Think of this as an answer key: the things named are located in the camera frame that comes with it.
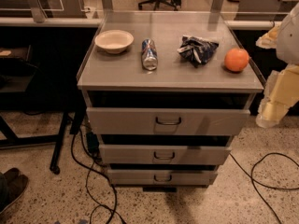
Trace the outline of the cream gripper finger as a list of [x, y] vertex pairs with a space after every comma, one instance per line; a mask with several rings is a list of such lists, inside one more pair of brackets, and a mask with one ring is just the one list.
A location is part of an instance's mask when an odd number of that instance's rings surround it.
[[267, 33], [260, 36], [256, 41], [256, 46], [262, 49], [275, 49], [277, 47], [278, 30], [280, 26], [275, 26]]
[[299, 102], [299, 66], [288, 64], [281, 72], [272, 71], [263, 95], [256, 124], [262, 128], [272, 128]]

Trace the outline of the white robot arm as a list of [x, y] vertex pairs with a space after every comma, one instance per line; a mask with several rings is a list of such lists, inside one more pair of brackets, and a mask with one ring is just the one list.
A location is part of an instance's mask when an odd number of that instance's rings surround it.
[[289, 109], [299, 102], [299, 5], [256, 41], [263, 49], [275, 49], [277, 57], [287, 66], [272, 71], [265, 83], [263, 99], [258, 108], [256, 124], [271, 128], [279, 124]]

